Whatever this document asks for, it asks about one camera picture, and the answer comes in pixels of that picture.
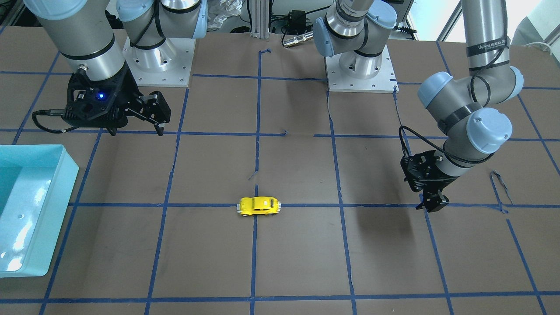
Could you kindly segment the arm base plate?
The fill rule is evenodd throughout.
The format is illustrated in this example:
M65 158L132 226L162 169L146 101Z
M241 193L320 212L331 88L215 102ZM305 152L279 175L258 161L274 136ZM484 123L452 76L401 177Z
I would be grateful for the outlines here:
M160 47L142 50L126 38L122 53L138 86L187 88L195 46L193 38L167 38Z
M399 92L387 46L372 58L356 52L344 52L325 58L330 92Z

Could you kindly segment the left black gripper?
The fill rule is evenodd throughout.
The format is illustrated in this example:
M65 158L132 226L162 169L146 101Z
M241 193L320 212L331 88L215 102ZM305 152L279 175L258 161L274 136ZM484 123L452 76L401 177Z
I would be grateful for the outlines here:
M422 170L421 181L424 184L422 201L416 206L418 210L435 213L449 204L449 199L443 194L443 189L458 177L452 177L438 168L429 165Z

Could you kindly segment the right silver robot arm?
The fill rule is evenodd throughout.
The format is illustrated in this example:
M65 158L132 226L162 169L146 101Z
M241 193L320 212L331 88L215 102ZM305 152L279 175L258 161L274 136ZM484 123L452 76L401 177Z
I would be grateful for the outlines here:
M72 69L63 109L36 110L34 125L53 134L104 128L112 136L134 116L159 136L172 111L162 92L142 94L106 15L106 0L26 0ZM129 38L131 62L148 73L180 65L172 39L201 39L207 31L206 0L119 0L116 8Z

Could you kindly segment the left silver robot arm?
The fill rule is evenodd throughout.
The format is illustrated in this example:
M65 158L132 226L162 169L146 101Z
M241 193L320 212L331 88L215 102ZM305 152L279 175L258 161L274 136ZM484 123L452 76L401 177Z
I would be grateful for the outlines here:
M403 180L397 130L403 123L424 136L442 135L416 92L430 74L444 72L452 58L442 58L435 42L390 40L388 50L400 82L396 94L328 91L324 58L316 48L306 44L292 52L294 74L310 78L294 83L303 100L293 103L309 148L293 147L298 159L276 172L276 188L264 183L262 156L261 194L310 206L414 209L419 197Z

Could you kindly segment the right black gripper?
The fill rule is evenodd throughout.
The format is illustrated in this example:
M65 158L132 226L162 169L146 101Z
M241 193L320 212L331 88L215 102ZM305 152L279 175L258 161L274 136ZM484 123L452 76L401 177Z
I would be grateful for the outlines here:
M154 126L159 136L162 136L165 124L170 122L172 115L172 110L162 92L154 91L149 95L143 95L127 63L124 63L115 78L117 79L116 98L112 101L110 117L120 119L124 116L134 116L145 120Z

